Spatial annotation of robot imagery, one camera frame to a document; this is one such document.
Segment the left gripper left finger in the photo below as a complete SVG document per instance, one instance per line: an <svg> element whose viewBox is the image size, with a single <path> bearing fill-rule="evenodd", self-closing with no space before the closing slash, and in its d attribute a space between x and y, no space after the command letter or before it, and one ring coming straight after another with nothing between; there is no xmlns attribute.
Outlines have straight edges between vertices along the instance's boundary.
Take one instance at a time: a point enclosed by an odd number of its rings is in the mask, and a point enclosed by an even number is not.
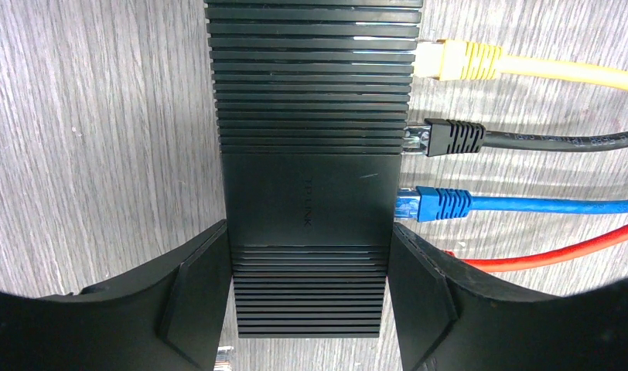
<svg viewBox="0 0 628 371"><path fill-rule="evenodd" d="M220 221L77 294L0 292L0 370L212 370L230 282Z"/></svg>

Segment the black network switch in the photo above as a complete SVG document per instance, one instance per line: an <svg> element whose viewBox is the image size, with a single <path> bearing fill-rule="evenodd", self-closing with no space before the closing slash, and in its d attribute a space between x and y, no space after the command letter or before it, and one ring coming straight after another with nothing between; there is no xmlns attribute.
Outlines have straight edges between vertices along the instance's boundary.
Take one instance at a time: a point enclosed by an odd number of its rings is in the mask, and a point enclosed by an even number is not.
<svg viewBox="0 0 628 371"><path fill-rule="evenodd" d="M375 337L420 1L209 1L241 338Z"/></svg>

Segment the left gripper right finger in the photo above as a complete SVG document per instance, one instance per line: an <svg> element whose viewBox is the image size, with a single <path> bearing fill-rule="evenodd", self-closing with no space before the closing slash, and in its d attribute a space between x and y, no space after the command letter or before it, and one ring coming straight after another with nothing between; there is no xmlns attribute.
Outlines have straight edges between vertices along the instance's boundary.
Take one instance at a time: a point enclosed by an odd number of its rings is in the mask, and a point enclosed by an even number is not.
<svg viewBox="0 0 628 371"><path fill-rule="evenodd" d="M545 294L471 267L401 224L387 278L406 370L628 370L628 278Z"/></svg>

